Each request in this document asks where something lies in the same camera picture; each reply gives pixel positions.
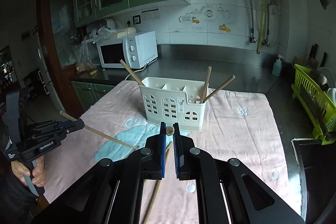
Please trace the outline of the person's left hand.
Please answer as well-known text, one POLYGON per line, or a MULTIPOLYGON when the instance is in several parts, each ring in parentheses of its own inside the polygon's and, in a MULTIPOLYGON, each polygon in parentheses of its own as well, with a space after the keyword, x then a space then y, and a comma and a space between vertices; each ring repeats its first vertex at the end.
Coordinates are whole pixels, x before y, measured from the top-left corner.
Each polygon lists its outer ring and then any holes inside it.
MULTIPOLYGON (((29 169, 19 161, 11 162, 11 170, 14 176, 24 185, 27 186, 25 176, 30 177, 29 169)), ((33 169, 33 179, 32 182, 37 187, 44 187, 46 182, 46 171, 45 171, 45 161, 44 156, 37 158, 37 165, 33 169)))

